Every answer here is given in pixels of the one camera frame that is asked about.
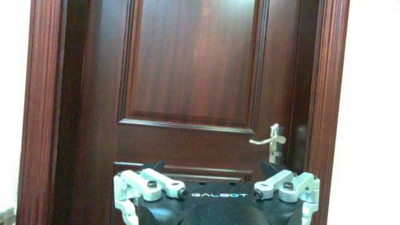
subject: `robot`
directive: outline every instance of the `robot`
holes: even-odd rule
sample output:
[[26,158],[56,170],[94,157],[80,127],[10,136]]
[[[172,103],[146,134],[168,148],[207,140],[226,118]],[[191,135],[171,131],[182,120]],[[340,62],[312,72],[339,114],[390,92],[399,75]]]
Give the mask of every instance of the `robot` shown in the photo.
[[127,225],[311,224],[320,200],[314,174],[262,163],[267,179],[260,182],[183,182],[163,168],[159,162],[114,177],[115,208]]

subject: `black plastic casing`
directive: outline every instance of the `black plastic casing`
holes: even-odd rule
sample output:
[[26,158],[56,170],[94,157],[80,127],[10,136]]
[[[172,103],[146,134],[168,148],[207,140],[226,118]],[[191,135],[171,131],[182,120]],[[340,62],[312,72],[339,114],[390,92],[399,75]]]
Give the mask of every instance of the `black plastic casing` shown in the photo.
[[186,182],[188,197],[139,199],[140,225],[302,225],[303,202],[286,203],[278,192],[256,200],[254,183]]

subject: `bolt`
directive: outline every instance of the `bolt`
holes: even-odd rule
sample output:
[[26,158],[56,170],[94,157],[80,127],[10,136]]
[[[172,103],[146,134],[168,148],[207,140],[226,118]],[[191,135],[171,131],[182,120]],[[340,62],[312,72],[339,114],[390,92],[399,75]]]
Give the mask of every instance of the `bolt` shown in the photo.
[[186,199],[187,196],[188,196],[188,191],[187,191],[187,189],[184,189],[184,188],[180,189],[179,192],[178,192],[178,197],[179,197],[180,199]]
[[150,188],[156,188],[158,187],[158,182],[155,180],[148,181],[148,187]]
[[288,189],[290,191],[292,191],[294,188],[295,188],[294,183],[290,182],[290,181],[284,182],[284,183],[283,183],[283,188],[284,188],[284,189]]
[[263,192],[259,189],[255,189],[255,198],[262,199],[263,197]]

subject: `galbot logo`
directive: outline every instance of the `galbot logo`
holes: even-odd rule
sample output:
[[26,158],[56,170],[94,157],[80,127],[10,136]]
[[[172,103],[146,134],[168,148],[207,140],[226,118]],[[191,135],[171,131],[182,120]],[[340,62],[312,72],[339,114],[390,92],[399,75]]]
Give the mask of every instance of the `galbot logo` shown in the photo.
[[211,198],[239,198],[239,197],[246,197],[248,194],[228,194],[228,193],[220,193],[220,194],[211,194],[211,193],[192,193],[192,197],[198,198],[204,198],[204,197],[211,197]]

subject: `silver door handle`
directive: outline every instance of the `silver door handle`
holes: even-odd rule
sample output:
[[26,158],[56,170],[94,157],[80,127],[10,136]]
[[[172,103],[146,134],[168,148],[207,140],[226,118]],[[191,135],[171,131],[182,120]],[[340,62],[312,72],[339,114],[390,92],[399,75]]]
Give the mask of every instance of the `silver door handle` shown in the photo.
[[266,140],[250,140],[250,143],[256,145],[270,144],[270,162],[280,163],[282,160],[282,145],[287,142],[287,138],[282,135],[283,127],[276,123],[271,126],[271,137]]
[[272,138],[268,138],[263,141],[255,141],[255,140],[250,140],[250,143],[256,144],[256,145],[263,145],[263,144],[268,144],[271,142],[278,142],[280,144],[284,144],[287,142],[287,138],[284,136],[275,136]]

